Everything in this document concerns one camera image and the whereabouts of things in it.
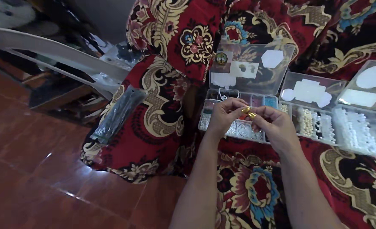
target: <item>gold fingernail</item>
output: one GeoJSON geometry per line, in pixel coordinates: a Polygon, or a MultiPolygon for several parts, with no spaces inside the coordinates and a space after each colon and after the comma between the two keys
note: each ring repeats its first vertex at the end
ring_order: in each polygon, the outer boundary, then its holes
{"type": "Polygon", "coordinates": [[[248,115],[249,115],[249,117],[252,118],[252,119],[256,117],[256,114],[253,113],[253,112],[248,113],[248,115]]]}
{"type": "Polygon", "coordinates": [[[242,112],[246,114],[247,112],[249,112],[249,110],[250,110],[250,107],[246,106],[245,108],[242,109],[242,112]]]}

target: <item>red floral fabric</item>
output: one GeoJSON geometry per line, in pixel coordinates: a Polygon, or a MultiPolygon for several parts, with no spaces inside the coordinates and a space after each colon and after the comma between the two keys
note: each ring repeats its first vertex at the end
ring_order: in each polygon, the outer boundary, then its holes
{"type": "Polygon", "coordinates": [[[308,74],[343,80],[376,60],[376,0],[344,1],[311,60],[308,74]]]}
{"type": "MultiPolygon", "coordinates": [[[[128,85],[148,91],[114,140],[85,140],[81,159],[132,183],[189,175],[203,133],[183,117],[182,97],[201,85],[220,35],[234,44],[294,44],[292,67],[349,80],[376,59],[376,0],[138,0],[127,40],[145,56],[128,85]]],[[[376,159],[300,138],[329,204],[346,228],[376,228],[376,159]]],[[[217,228],[289,228],[277,153],[270,145],[224,138],[218,147],[217,228]]]]}
{"type": "Polygon", "coordinates": [[[96,170],[118,174],[132,183],[166,172],[174,159],[183,131],[182,98],[190,81],[161,56],[150,55],[135,65],[106,106],[100,123],[129,85],[148,92],[148,97],[125,121],[108,146],[89,136],[81,160],[96,170]]]}
{"type": "Polygon", "coordinates": [[[161,55],[200,85],[223,11],[222,0],[136,1],[126,25],[127,41],[133,49],[161,55]]]}

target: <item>round logo sticker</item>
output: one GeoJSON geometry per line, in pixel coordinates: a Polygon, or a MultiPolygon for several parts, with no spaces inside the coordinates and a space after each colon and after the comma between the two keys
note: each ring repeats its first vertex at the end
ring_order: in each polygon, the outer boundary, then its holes
{"type": "Polygon", "coordinates": [[[216,54],[216,62],[220,65],[225,65],[227,62],[227,55],[223,52],[216,54]]]}

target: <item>wall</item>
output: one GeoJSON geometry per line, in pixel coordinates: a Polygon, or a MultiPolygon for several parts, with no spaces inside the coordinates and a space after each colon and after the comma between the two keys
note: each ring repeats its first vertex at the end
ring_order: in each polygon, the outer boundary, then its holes
{"type": "Polygon", "coordinates": [[[75,11],[86,15],[103,39],[112,44],[125,40],[125,22],[134,0],[68,0],[75,11]]]}

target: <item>white hexagon sticker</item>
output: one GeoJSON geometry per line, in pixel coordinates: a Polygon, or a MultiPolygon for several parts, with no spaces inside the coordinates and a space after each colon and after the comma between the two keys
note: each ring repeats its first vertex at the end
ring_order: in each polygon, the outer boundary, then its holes
{"type": "Polygon", "coordinates": [[[267,50],[262,55],[262,63],[265,68],[275,68],[284,59],[282,50],[267,50]]]}

